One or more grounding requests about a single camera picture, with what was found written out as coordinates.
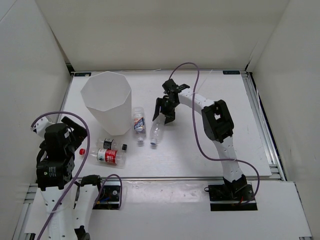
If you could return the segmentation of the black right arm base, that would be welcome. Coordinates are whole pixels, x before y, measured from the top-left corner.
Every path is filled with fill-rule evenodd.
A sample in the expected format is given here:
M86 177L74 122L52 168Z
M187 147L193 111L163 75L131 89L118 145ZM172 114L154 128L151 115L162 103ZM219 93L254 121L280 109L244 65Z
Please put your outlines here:
M204 191L209 194L211 212L257 211L257 202L251 184L235 195L223 185L208 185Z

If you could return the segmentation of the clear unlabelled plastic bottle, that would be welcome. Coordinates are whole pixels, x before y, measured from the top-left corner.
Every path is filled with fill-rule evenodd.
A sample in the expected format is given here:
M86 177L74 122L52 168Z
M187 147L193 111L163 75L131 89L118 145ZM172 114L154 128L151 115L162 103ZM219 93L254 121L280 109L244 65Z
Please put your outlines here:
M150 130L150 144L152 146L157 146L162 138L163 138L163 135L164 135L164 123L165 121L163 119L156 119L153 124L152 124L152 127L151 127L151 130Z

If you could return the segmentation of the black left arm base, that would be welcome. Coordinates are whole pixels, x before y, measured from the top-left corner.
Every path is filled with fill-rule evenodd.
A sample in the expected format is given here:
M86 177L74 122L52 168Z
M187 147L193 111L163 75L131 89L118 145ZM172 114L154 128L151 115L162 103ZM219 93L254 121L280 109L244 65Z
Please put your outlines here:
M120 210L122 206L123 184L120 180L111 179L106 181L102 187L102 192L93 205L94 210Z

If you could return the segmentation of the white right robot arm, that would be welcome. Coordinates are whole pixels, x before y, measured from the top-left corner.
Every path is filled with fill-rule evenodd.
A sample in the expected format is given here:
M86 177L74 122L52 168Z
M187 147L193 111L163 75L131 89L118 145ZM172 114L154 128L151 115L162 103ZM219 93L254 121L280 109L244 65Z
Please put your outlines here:
M187 84L177 85L169 79L162 85L164 96L156 99L153 121L163 117L163 123L169 124L176 118L175 108L182 104L202 117L205 135L213 142L222 164L224 193L230 200L238 199L247 186L247 179L236 161L233 146L234 123L227 104L223 100L212 101L197 93L192 93Z

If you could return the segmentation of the clear bottle blue orange label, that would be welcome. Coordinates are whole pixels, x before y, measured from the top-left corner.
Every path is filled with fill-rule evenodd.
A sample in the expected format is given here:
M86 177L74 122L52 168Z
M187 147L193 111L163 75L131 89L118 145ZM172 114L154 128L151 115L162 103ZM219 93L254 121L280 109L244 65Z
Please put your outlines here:
M145 112L142 107L134 107L132 109L132 122L134 137L137 140L137 144L142 146L146 138L146 121Z

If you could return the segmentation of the clear bottle red label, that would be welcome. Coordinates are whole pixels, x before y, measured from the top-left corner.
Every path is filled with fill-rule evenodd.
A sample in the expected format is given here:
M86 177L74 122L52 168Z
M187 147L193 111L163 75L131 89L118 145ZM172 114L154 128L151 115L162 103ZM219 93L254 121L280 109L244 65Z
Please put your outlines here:
M107 165L122 168L126 162L126 156L123 152L105 148L91 148L88 151L88 156L96 158L98 162L103 162Z

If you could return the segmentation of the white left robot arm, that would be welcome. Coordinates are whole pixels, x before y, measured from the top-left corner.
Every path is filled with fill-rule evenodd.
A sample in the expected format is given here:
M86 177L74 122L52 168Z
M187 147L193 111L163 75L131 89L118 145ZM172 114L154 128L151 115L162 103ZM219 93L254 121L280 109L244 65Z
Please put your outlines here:
M53 123L43 116L32 130L43 138L36 157L36 178L47 214L38 234L49 240L89 240L89 221L94 201L105 194L99 175L77 181L73 175L75 153L88 136L86 128L68 117Z

